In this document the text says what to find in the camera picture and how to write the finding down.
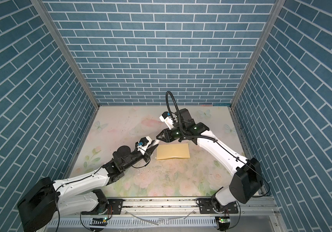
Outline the yellow envelope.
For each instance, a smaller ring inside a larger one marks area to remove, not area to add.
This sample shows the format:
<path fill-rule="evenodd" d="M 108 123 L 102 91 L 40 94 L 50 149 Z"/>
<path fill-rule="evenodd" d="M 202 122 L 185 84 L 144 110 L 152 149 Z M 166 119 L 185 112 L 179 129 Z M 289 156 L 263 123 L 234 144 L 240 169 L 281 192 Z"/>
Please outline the yellow envelope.
<path fill-rule="evenodd" d="M 188 144 L 159 145 L 156 151 L 157 151 L 156 154 L 157 160 L 190 158 Z"/>

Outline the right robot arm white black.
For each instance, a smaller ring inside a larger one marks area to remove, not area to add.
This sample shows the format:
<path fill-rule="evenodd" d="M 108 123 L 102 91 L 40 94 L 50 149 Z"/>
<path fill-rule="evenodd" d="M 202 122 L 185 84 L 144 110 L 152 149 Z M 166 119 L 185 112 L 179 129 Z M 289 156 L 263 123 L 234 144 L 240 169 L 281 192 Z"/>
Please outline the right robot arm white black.
<path fill-rule="evenodd" d="M 232 180 L 211 197 L 211 204 L 217 212 L 223 212 L 230 203 L 247 203 L 263 186 L 261 166 L 257 159 L 239 155 L 218 139 L 203 123 L 195 123 L 187 109 L 181 109 L 172 116 L 163 112 L 160 121 L 167 125 L 156 136 L 156 140 L 171 143 L 175 140 L 191 140 L 210 153 L 231 174 Z"/>

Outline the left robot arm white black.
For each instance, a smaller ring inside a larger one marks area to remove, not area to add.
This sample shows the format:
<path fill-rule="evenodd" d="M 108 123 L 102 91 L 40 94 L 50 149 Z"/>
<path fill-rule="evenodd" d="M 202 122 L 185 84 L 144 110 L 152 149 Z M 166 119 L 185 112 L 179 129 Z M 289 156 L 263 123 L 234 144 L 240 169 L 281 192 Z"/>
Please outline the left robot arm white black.
<path fill-rule="evenodd" d="M 52 219 L 66 215 L 105 213 L 109 203 L 102 187 L 118 181 L 139 161 L 149 162 L 157 147 L 156 141 L 136 143 L 134 150 L 121 146 L 111 161 L 94 171 L 55 181 L 40 179 L 17 204 L 24 231 L 36 232 Z"/>

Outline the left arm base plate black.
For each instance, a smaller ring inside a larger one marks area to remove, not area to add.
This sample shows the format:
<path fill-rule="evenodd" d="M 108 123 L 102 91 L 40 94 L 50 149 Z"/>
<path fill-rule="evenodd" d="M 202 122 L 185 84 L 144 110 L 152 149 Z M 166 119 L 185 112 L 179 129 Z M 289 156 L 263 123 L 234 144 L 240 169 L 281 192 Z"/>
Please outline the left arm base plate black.
<path fill-rule="evenodd" d="M 99 203 L 92 211 L 83 211 L 83 215 L 120 215 L 123 199 L 109 199 L 106 203 Z"/>

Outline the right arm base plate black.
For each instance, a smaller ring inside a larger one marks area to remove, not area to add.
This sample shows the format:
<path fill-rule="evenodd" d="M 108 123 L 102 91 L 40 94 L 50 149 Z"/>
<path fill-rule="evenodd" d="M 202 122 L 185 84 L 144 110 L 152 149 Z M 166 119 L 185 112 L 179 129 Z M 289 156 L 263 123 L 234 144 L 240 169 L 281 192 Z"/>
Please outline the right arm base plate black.
<path fill-rule="evenodd" d="M 238 214 L 236 202 L 229 203 L 226 206 L 219 207 L 211 198 L 197 198 L 195 200 L 200 214 Z"/>

